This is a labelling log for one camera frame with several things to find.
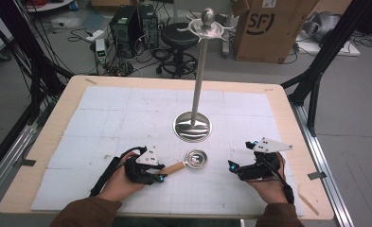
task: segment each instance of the power strip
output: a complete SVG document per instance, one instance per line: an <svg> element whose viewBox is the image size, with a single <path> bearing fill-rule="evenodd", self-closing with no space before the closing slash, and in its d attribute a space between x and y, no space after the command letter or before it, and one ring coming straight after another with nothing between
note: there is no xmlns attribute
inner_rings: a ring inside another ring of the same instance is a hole
<svg viewBox="0 0 372 227"><path fill-rule="evenodd" d="M101 36L102 34L104 33L103 30L98 30L94 33L92 33L92 36L88 36L87 38L85 38L87 41L94 41L95 39L97 39L99 36Z"/></svg>

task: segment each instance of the black stool seat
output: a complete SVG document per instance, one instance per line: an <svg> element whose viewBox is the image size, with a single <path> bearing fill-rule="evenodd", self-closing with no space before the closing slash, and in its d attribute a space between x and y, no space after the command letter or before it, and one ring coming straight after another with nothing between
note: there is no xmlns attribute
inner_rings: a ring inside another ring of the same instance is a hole
<svg viewBox="0 0 372 227"><path fill-rule="evenodd" d="M176 23L165 27L162 30L162 41L165 44L175 49L189 49L191 46L198 43L198 36L192 34L191 31L178 31L178 28L186 28L188 23Z"/></svg>
<svg viewBox="0 0 372 227"><path fill-rule="evenodd" d="M178 31L178 28L186 28L188 23L176 23L166 26L161 32L162 41L171 47L171 53L161 59L156 68L156 73L161 74L162 69L171 74L174 79L182 75L194 74L197 69L197 59L184 51L196 45L200 38L191 31Z"/></svg>

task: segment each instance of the black metal frame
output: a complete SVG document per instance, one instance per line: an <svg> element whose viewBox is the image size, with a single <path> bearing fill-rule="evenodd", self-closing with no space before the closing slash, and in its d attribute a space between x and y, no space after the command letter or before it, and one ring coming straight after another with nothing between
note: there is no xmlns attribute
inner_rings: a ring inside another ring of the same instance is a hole
<svg viewBox="0 0 372 227"><path fill-rule="evenodd" d="M299 76L280 84L286 89L298 83L294 92L288 95L289 101L298 106L304 105L304 100L310 93L307 126L312 136L316 136L314 128L315 115L321 78L333 59L344 47L345 42L350 38L355 28L371 9L372 0L353 0L310 67Z"/></svg>

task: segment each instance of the concrete floor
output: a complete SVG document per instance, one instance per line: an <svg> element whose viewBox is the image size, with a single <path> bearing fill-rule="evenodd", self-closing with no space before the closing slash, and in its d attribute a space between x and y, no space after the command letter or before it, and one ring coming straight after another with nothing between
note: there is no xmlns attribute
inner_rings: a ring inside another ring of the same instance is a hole
<svg viewBox="0 0 372 227"><path fill-rule="evenodd" d="M87 12L79 10L76 13L83 18ZM108 17L101 28L109 21ZM72 71L76 74L95 71L94 56L89 50L89 44L70 43L67 41L69 36L70 30L48 34L55 52ZM354 225L372 226L372 48L357 48L361 52L359 57L337 57L323 76L316 133ZM198 48L188 52L198 56ZM148 52L140 56L140 59L148 58ZM286 61L293 61L294 58L289 56ZM221 43L212 41L208 47L204 79L279 84L304 72L313 59L313 56L299 53L296 62L283 65L234 61L232 52L225 59L221 55ZM132 61L132 64L140 68L153 62L156 60L147 63ZM167 74L157 75L155 68L156 64L142 68L130 77L170 78ZM193 76L181 79L193 79ZM17 64L15 61L0 61L0 142L28 103L29 92ZM0 200L16 171L15 167L0 187ZM53 215L0 213L0 226L47 226L53 218ZM338 226L336 222L304 223L306 226ZM254 222L249 221L248 226L252 225Z"/></svg>

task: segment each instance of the table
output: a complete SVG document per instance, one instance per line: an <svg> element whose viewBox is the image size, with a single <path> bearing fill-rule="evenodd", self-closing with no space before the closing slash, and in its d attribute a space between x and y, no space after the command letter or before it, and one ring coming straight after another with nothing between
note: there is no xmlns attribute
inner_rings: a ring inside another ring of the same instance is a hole
<svg viewBox="0 0 372 227"><path fill-rule="evenodd" d="M134 88L193 90L194 81L175 79L130 79L91 76L73 77L53 113L49 116L27 159L35 166L22 166L0 203L0 212L37 214L30 206L41 184L48 161L60 143L71 115L77 109L83 91L88 86L117 86ZM332 219L333 211L319 179L310 180L308 174L316 171L304 137L295 120L287 96L280 85L204 81L203 90L265 94L269 98L275 122L283 141L293 144L288 153L290 167L298 194L303 201L305 216L302 219Z"/></svg>

